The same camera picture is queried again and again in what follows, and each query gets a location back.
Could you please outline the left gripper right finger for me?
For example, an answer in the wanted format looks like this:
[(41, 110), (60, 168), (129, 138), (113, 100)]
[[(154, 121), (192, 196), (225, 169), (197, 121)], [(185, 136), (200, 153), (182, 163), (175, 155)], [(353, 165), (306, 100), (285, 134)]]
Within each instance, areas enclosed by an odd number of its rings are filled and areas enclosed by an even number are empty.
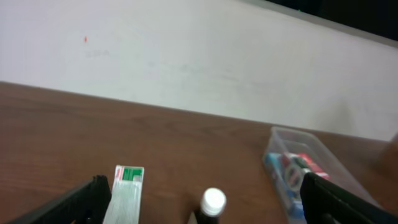
[(309, 172), (300, 188), (307, 224), (397, 224), (397, 217)]

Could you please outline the red Panadol ActiFast box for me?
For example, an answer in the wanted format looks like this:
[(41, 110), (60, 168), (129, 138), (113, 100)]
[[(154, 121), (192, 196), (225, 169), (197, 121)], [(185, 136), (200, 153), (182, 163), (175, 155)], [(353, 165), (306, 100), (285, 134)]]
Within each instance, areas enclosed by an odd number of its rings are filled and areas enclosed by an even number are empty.
[(284, 170), (286, 170), (288, 165), (291, 165), (294, 162), (298, 165), (301, 165), (301, 167), (305, 169), (309, 169), (311, 172), (316, 173), (326, 180), (330, 179), (330, 176), (310, 156), (305, 153), (283, 153), (282, 157), (280, 158), (280, 162)]

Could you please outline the white green Panadol box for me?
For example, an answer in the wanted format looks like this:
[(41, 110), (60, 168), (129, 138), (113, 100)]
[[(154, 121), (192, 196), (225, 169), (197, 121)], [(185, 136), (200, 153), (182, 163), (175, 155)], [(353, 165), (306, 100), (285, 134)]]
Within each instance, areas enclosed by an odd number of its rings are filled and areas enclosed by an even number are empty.
[(144, 168), (117, 165), (103, 224), (138, 224)]

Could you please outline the black bottle white cap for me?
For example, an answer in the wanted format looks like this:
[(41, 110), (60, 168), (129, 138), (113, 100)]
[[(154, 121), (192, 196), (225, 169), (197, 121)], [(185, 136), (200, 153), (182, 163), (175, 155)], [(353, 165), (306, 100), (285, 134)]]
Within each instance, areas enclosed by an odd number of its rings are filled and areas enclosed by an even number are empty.
[(219, 224), (219, 219), (227, 203), (224, 192), (217, 188), (206, 189), (200, 202), (190, 218), (190, 223)]

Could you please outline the blue KoolFever box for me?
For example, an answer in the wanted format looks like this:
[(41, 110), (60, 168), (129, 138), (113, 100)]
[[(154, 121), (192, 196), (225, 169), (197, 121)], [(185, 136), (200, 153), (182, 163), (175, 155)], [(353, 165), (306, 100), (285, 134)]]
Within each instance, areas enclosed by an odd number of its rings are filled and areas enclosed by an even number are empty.
[(279, 195), (288, 217), (298, 220), (304, 219), (304, 211), (300, 192), (290, 190), (282, 175), (282, 166), (279, 163), (280, 154), (268, 153), (264, 158), (264, 166), (271, 176), (274, 187)]

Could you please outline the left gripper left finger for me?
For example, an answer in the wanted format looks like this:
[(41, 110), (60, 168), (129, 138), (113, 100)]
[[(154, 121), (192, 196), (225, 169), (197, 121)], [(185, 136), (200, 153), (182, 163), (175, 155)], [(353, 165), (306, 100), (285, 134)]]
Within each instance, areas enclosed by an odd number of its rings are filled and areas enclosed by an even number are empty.
[(87, 224), (102, 223), (111, 200), (108, 179), (96, 175), (76, 187), (8, 224)]

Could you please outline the small dark green box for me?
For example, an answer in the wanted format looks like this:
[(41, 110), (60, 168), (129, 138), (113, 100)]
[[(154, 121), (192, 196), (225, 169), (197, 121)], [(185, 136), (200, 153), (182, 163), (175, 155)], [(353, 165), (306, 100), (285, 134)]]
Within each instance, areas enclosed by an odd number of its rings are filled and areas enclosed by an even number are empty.
[(285, 183), (291, 191), (298, 192), (301, 188), (304, 175), (309, 172), (311, 172), (311, 169), (302, 157), (292, 157), (284, 170)]

